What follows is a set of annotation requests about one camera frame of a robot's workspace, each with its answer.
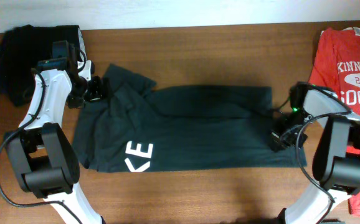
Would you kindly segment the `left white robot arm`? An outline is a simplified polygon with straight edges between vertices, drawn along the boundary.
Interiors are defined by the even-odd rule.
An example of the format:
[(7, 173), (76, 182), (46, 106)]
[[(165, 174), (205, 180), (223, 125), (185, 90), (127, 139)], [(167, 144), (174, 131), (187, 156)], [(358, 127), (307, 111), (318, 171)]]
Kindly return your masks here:
[(1, 184), (0, 194), (14, 207), (51, 205), (65, 223), (104, 223), (80, 186), (79, 161), (62, 131), (62, 118), (65, 108), (107, 98), (109, 83), (94, 76), (94, 63), (66, 40), (54, 42), (52, 58), (39, 61), (32, 72), (35, 88), (29, 109), (5, 137), (0, 154), (6, 151), (20, 188), (39, 201), (13, 202)]

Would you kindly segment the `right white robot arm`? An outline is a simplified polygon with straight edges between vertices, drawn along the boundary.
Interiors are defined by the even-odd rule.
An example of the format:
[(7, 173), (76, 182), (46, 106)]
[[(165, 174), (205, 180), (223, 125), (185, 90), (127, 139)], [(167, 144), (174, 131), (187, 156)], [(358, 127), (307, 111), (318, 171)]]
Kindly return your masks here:
[[(298, 82), (287, 100), (291, 113), (276, 119), (273, 151), (293, 149), (296, 163), (310, 184), (300, 198), (277, 216), (278, 223), (323, 223), (337, 205), (360, 193), (360, 115), (343, 103), (335, 91)], [(308, 125), (323, 127), (309, 175), (301, 150)]]

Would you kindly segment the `dark green t-shirt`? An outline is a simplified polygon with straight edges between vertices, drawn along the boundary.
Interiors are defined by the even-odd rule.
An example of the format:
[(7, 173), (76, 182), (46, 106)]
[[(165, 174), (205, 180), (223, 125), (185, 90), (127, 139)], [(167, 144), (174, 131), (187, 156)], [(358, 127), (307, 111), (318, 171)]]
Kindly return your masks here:
[(163, 172), (236, 167), (298, 167), (293, 147), (271, 137), (267, 86), (156, 82), (110, 65), (108, 97), (81, 110), (72, 147), (81, 165), (99, 172)]

